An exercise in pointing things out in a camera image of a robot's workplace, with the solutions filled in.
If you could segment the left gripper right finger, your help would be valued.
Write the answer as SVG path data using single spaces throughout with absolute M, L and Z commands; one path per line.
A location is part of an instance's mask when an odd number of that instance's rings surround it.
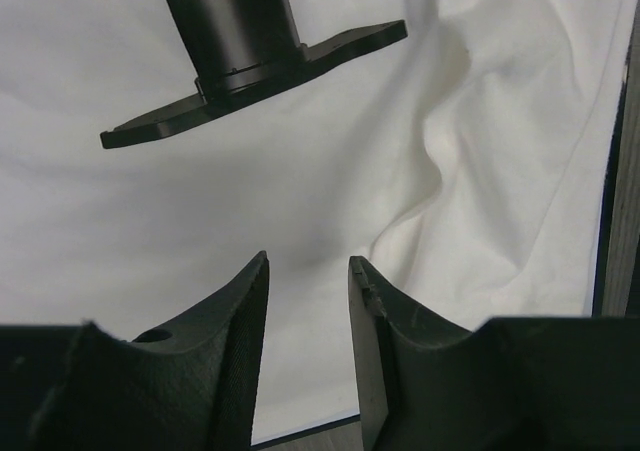
M 547 449 L 491 329 L 448 321 L 361 256 L 349 260 L 348 300 L 365 449 Z

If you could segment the white t shirt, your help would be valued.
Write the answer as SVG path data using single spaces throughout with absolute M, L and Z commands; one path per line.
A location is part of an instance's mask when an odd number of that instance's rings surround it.
M 1 0 L 1 320 L 132 339 L 271 266 L 253 427 L 354 415 L 348 261 L 457 324 L 591 308 L 637 0 L 290 0 L 303 42 L 407 37 L 171 139 L 99 135 L 190 95 L 165 0 Z

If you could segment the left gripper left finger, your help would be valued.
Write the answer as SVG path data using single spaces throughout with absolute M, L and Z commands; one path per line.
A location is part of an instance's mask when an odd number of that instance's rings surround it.
M 32 450 L 248 450 L 269 297 L 258 252 L 225 286 L 132 341 L 80 327 Z

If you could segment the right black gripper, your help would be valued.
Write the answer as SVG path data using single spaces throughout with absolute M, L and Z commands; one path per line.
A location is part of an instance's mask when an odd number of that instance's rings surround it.
M 404 21 L 302 43 L 289 0 L 166 0 L 196 93 L 100 135 L 104 149 L 176 136 L 314 80 L 408 35 Z

